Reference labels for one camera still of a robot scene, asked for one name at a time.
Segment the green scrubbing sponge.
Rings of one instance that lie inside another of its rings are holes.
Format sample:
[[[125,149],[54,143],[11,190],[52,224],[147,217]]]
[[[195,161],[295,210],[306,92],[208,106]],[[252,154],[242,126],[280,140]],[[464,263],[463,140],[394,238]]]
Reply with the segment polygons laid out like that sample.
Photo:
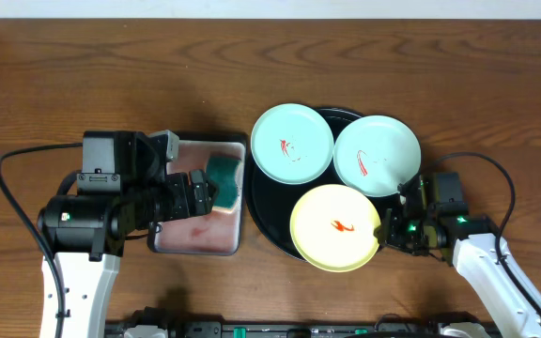
[[[241,160],[221,155],[211,156],[206,173],[216,183],[218,194],[213,207],[221,212],[230,213],[237,204],[239,188],[237,182]]]

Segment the yellow plate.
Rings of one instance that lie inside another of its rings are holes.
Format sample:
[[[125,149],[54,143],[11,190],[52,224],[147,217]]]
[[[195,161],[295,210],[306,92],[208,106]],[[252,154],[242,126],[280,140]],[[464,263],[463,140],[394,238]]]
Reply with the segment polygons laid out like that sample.
[[[368,263],[379,249],[379,213],[362,193],[337,184],[318,186],[295,204],[289,220],[291,239],[311,265],[349,272]]]

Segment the mint plate with red streak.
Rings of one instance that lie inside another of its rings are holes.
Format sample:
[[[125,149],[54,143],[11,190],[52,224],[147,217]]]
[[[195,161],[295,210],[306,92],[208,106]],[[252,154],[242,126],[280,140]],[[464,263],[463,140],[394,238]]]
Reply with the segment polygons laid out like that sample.
[[[420,169],[422,152],[413,131],[403,122],[370,115],[348,124],[333,150],[335,173],[347,186],[369,197],[398,192]]]

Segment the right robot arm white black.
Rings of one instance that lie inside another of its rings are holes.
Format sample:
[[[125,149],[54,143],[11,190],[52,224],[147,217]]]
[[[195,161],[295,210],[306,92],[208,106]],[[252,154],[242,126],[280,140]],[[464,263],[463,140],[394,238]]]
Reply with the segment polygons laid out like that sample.
[[[441,253],[472,287],[502,337],[541,337],[541,294],[522,271],[496,224],[472,216],[456,173],[420,176],[398,187],[375,231],[379,245],[413,256]]]

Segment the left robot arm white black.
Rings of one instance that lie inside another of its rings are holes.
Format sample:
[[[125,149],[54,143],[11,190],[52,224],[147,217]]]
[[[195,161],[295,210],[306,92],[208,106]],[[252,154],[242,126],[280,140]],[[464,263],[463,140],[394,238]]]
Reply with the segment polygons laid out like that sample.
[[[211,213],[218,185],[202,170],[170,174],[178,151],[171,131],[88,131],[77,193],[62,184],[38,216],[53,252],[43,273],[40,336],[102,337],[124,244],[135,230]]]

